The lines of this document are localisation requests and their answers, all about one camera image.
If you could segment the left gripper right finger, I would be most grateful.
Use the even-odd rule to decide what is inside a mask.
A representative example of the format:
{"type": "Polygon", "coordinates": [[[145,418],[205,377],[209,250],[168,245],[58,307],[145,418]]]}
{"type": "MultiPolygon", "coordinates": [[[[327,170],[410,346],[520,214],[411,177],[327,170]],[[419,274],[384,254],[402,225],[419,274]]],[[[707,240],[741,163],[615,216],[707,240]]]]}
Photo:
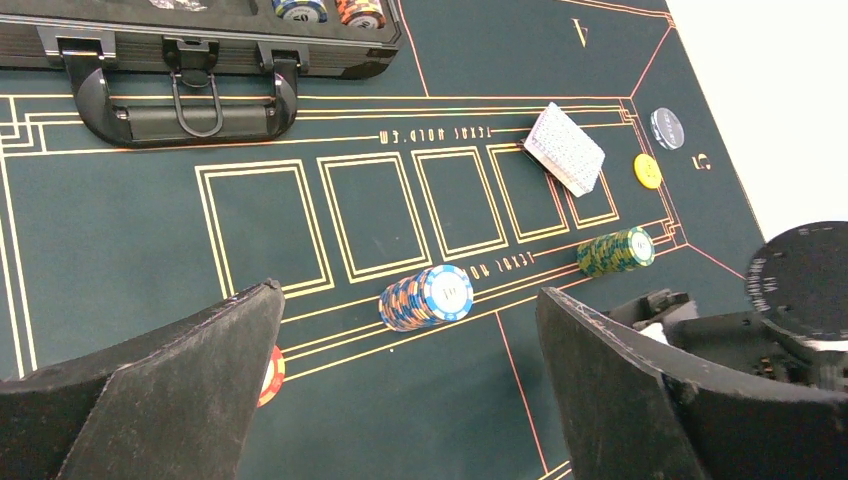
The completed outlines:
{"type": "Polygon", "coordinates": [[[843,479],[847,397],[658,342],[554,288],[536,323],[578,479],[843,479]]]}

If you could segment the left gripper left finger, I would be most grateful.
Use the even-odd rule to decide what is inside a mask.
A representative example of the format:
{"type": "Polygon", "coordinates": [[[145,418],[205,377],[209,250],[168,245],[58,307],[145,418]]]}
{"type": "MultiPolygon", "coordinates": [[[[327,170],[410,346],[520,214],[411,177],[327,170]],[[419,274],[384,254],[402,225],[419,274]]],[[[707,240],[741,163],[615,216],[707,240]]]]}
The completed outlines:
{"type": "Polygon", "coordinates": [[[278,282],[1,385],[5,479],[233,479],[276,344],[278,282]]]}

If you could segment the orange poker chip stack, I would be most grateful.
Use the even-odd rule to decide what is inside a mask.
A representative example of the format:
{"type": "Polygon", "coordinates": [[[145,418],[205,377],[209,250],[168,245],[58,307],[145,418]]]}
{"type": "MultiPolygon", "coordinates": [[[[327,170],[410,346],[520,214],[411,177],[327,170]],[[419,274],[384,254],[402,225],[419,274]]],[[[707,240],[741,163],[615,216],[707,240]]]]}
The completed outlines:
{"type": "Polygon", "coordinates": [[[263,379],[258,407],[269,403],[279,392],[285,380],[285,359],[281,349],[274,346],[263,379]]]}

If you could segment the yellow big blind button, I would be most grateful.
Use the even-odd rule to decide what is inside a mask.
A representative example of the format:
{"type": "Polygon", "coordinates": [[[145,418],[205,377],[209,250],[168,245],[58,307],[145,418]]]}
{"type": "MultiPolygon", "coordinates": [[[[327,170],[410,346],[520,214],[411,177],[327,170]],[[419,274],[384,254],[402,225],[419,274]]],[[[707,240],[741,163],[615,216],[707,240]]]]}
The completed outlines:
{"type": "Polygon", "coordinates": [[[634,158],[633,170],[637,180],[647,189],[656,190],[663,183],[658,162],[647,153],[640,153],[634,158]]]}

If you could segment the blue playing card deck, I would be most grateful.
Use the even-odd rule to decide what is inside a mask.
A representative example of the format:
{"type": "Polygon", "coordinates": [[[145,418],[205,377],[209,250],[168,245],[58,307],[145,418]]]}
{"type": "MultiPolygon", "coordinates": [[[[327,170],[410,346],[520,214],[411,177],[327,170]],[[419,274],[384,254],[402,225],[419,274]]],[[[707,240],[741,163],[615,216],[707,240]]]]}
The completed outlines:
{"type": "Polygon", "coordinates": [[[575,197],[594,190],[605,152],[556,103],[539,114],[523,148],[575,197]]]}

